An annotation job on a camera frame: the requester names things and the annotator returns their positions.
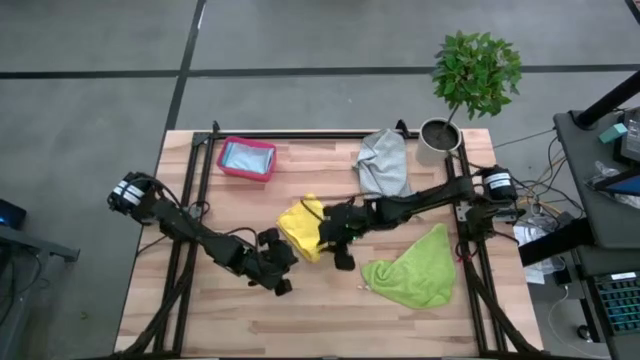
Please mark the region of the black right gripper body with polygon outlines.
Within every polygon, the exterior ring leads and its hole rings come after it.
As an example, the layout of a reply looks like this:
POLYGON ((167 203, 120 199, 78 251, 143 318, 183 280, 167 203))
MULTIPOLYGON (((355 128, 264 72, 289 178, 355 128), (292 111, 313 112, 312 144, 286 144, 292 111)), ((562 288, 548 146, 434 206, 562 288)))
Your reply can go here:
POLYGON ((323 220, 318 229, 320 243, 330 246, 346 245, 361 237, 374 219, 373 207, 369 203, 356 205, 343 202, 323 209, 323 220))

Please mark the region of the yellow microfiber towel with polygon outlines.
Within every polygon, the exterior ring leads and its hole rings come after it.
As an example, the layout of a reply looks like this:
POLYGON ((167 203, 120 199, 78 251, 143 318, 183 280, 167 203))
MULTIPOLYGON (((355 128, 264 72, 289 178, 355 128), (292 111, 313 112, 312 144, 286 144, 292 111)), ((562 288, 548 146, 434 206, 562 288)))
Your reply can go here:
POLYGON ((317 263, 321 257, 318 227, 323 220, 323 209, 324 205, 317 197, 308 193, 282 213, 276 222, 289 243, 311 263, 317 263))

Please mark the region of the grey microfiber towel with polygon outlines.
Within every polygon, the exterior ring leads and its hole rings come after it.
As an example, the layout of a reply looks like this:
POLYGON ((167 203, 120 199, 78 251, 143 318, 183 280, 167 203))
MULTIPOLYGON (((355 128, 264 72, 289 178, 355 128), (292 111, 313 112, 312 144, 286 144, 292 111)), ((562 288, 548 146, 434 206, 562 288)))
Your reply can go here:
POLYGON ((358 175, 360 191, 366 198, 412 194, 406 144, 404 138, 391 129, 362 139, 353 168, 358 175))

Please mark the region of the green microfiber towel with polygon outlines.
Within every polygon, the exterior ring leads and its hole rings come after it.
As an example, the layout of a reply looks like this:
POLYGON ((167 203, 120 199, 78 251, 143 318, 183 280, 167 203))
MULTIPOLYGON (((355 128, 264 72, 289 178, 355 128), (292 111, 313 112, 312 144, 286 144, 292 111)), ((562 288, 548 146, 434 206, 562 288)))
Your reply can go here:
POLYGON ((405 307, 420 310, 448 304, 456 282, 448 227, 435 225, 394 261, 369 262, 360 273, 372 292, 405 307))

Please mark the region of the light blue microfiber towel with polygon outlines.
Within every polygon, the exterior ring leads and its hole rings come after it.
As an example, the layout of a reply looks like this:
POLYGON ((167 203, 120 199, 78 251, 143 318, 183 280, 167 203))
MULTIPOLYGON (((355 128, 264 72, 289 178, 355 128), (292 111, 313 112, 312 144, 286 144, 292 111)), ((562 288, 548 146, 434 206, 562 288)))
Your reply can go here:
POLYGON ((257 174, 266 174, 275 150, 231 142, 227 145, 221 164, 224 167, 257 174))

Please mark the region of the pink plastic bin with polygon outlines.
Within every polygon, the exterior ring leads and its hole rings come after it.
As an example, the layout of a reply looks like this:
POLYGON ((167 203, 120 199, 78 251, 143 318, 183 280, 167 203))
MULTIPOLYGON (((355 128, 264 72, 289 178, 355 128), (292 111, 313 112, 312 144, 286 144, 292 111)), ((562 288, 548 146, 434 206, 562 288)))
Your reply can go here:
POLYGON ((259 181, 259 182, 268 182, 271 179, 272 173, 274 172, 274 169, 275 169, 275 166, 276 166, 276 161, 277 161, 277 150, 276 150, 276 146, 274 144, 267 143, 267 142, 261 142, 261 141, 257 141, 257 140, 252 140, 252 139, 248 139, 248 138, 231 136, 231 137, 227 137, 225 139, 225 141, 223 143, 223 146, 222 146, 222 150, 221 150, 220 154, 218 155, 218 159, 216 161, 216 164, 220 168, 220 170, 224 174, 226 174, 228 176, 241 177, 241 178, 250 179, 250 180, 259 181), (224 155, 224 152, 226 150, 227 145, 229 143, 231 143, 231 142, 243 143, 243 144, 246 144, 246 145, 249 145, 249 146, 253 146, 253 147, 273 148, 275 150, 275 152, 274 152, 273 160, 272 160, 272 163, 271 163, 269 171, 266 174, 257 174, 257 173, 251 173, 251 172, 246 172, 246 171, 242 171, 242 170, 236 170, 236 169, 224 167, 221 164, 222 157, 224 155))

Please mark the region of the green potted tree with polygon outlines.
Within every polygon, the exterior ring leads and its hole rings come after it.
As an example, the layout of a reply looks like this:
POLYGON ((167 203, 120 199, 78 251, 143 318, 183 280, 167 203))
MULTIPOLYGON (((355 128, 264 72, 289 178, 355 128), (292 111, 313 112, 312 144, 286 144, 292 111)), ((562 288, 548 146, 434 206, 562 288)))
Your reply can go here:
POLYGON ((521 79, 521 55, 511 42, 489 32, 447 35, 436 54, 432 82, 448 114, 422 123, 416 160, 435 166, 458 150, 463 142, 454 123, 458 113, 465 111, 470 120, 497 116, 519 93, 521 79))

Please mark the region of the grey metal bench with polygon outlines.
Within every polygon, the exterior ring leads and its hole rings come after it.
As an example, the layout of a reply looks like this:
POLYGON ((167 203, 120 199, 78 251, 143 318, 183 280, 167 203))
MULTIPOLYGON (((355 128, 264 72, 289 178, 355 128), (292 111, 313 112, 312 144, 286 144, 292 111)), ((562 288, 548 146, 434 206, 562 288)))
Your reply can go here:
POLYGON ((0 360, 10 360, 16 353, 50 258, 70 263, 79 254, 79 249, 0 225, 0 360))

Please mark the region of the black device blue light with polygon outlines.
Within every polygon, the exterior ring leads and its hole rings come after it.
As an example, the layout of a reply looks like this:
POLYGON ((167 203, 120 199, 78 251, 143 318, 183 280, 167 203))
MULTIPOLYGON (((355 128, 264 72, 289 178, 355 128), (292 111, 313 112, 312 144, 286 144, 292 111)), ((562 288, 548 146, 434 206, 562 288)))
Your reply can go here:
POLYGON ((0 199, 0 226, 6 226, 14 230, 23 228, 27 212, 6 200, 0 199))

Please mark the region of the grey side desk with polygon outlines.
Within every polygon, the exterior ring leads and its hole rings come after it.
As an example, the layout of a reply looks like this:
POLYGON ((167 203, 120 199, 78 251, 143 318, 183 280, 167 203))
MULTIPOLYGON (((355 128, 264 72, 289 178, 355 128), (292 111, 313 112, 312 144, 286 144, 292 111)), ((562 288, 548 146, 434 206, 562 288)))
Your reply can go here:
POLYGON ((608 323, 604 301, 595 280, 598 276, 640 274, 640 209, 621 204, 587 186, 599 174, 597 162, 621 172, 626 165, 614 160, 614 146, 603 144, 599 134, 617 122, 615 114, 601 118, 592 130, 583 130, 570 113, 553 117, 586 218, 578 223, 591 238, 575 248, 586 301, 594 317, 594 337, 606 343, 613 360, 640 360, 640 331, 615 335, 608 323))

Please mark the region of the black tablet blue screen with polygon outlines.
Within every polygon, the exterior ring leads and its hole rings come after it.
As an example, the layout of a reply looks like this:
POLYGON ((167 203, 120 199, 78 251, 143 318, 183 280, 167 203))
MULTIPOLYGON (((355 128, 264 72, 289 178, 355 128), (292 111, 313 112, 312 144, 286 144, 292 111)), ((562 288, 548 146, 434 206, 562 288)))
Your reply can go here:
POLYGON ((640 168, 631 169, 612 177, 598 181, 594 189, 611 194, 640 197, 640 168))

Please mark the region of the small teal box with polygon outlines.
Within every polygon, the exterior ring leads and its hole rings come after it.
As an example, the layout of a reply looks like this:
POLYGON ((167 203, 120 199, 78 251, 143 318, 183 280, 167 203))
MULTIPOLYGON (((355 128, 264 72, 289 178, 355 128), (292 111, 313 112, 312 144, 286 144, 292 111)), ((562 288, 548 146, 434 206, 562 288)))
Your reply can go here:
POLYGON ((602 132, 598 139, 602 144, 609 144, 626 135, 627 132, 628 129, 623 123, 616 123, 602 132))

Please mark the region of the backlit colourful keyboard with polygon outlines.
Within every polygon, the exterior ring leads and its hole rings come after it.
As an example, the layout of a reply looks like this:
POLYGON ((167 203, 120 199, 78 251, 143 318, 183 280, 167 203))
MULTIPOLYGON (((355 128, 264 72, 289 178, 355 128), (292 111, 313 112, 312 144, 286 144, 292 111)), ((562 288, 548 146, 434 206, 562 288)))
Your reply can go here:
POLYGON ((614 336, 640 334, 640 272, 594 277, 606 326, 614 336))

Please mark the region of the black metal pole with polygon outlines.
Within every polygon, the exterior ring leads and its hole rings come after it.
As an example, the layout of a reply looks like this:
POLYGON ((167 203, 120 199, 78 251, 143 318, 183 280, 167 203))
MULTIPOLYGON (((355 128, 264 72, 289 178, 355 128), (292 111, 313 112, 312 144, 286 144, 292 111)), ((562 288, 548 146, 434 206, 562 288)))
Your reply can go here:
POLYGON ((589 108, 573 117, 576 126, 583 130, 591 130, 594 125, 616 107, 640 92, 640 70, 620 83, 589 108))

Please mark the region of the black aluminium table frame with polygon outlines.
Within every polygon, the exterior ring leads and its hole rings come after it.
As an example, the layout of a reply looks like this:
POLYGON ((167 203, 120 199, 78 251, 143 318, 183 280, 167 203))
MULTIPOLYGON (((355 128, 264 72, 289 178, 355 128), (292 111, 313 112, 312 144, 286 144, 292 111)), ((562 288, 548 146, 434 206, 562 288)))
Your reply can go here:
MULTIPOLYGON (((185 176, 194 173, 187 190, 187 205, 197 197, 207 143, 196 148, 196 163, 188 162, 195 131, 170 131, 156 171, 171 190, 183 192, 185 176)), ((204 223, 215 230, 250 227, 257 232, 275 226, 278 215, 305 193, 318 196, 356 193, 352 165, 360 139, 320 139, 320 132, 302 132, 290 139, 266 142, 277 147, 276 169, 262 183, 225 175, 215 164, 223 139, 214 140, 208 172, 206 201, 211 208, 204 223)), ((449 228, 452 249, 457 242, 452 206, 422 213, 392 231, 371 232, 351 246, 356 265, 377 259, 394 260, 438 223, 449 228)), ((486 243, 499 303, 519 332, 542 349, 539 326, 515 242, 498 236, 486 243)), ((131 346, 160 306, 165 280, 178 277, 188 258, 188 244, 172 245, 168 239, 149 248, 135 260, 115 351, 131 346)), ((164 344, 152 342, 149 351, 172 351, 182 357, 441 357, 478 354, 472 312, 465 283, 464 263, 454 259, 456 282, 449 304, 412 310, 370 292, 359 268, 343 272, 333 257, 323 254, 318 263, 300 259, 286 276, 293 291, 277 297, 261 286, 249 287, 197 250, 187 316, 178 322, 180 305, 172 309, 164 344)))

